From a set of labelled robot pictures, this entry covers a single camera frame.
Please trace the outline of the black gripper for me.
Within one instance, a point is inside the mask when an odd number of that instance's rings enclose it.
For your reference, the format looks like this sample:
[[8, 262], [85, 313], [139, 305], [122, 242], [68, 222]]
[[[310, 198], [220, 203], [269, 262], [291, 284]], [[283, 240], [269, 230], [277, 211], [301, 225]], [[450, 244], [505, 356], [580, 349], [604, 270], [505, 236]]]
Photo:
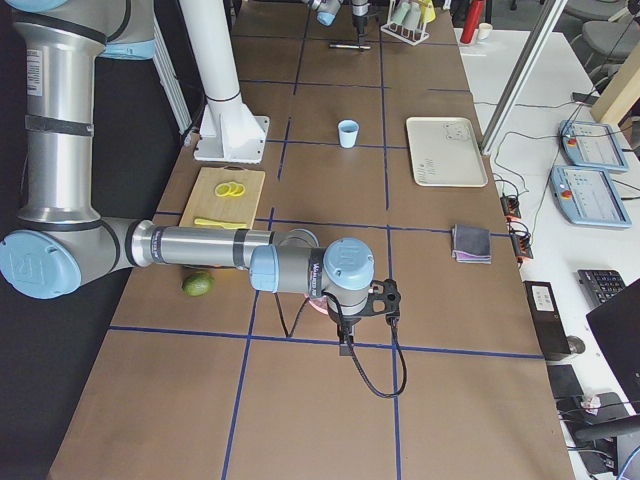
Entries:
[[353, 340], [355, 335], [355, 326], [361, 321], [361, 317], [340, 316], [337, 312], [333, 312], [332, 320], [337, 325], [339, 355], [341, 357], [352, 357], [354, 353]]
[[366, 32], [368, 26], [368, 15], [352, 15], [352, 24], [357, 30], [357, 44], [364, 45], [366, 43]]

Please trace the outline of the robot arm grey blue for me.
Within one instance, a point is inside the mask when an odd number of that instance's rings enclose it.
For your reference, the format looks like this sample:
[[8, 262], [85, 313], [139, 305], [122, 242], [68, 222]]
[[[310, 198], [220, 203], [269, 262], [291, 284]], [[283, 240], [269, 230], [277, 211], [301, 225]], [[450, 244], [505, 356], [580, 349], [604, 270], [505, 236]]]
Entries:
[[155, 53], [149, 1], [14, 1], [27, 47], [27, 200], [1, 243], [1, 272], [19, 292], [50, 299], [113, 271], [151, 264], [245, 270], [272, 293], [325, 298], [343, 349], [373, 314], [374, 259], [353, 238], [321, 248], [309, 231], [158, 226], [108, 218], [91, 204], [94, 66], [98, 57]]
[[[340, 0], [301, 0], [311, 11], [316, 12], [317, 21], [329, 27], [333, 24], [343, 1]], [[364, 47], [367, 38], [368, 19], [370, 18], [370, 2], [367, 0], [353, 0], [351, 5], [351, 20], [356, 32], [356, 45]]]

